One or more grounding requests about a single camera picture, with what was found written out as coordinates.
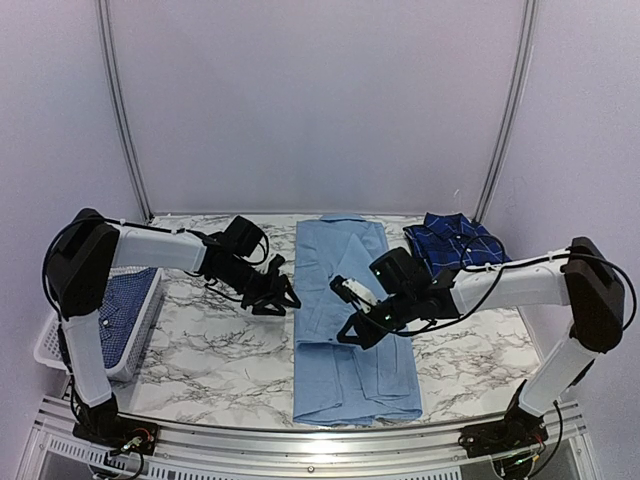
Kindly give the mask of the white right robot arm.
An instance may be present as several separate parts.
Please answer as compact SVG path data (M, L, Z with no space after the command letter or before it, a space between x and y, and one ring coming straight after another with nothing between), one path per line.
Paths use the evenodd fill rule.
M546 442L545 414L599 357L619 346L639 306L629 275L587 237L540 256L459 264L436 276L396 248L369 269L386 298L378 298L354 278L335 276L330 282L331 290L354 309L337 334L341 344L368 350L388 336L426 335L459 326L484 311L514 308L535 346L548 347L499 419L462 428L458 443L470 458Z

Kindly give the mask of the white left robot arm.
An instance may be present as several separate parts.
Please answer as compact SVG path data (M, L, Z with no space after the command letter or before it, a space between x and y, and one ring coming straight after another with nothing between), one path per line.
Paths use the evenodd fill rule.
M72 376L74 435L109 447L141 437L152 448L154 423L120 415L100 353L99 309L115 267L174 269L231 288L240 307L256 316L283 316L301 302L281 273L281 255L264 255L261 269L250 259L267 249L267 235L237 216L221 232L169 230L110 219L92 208L80 210L51 241L43 259L42 284L58 315L59 338Z

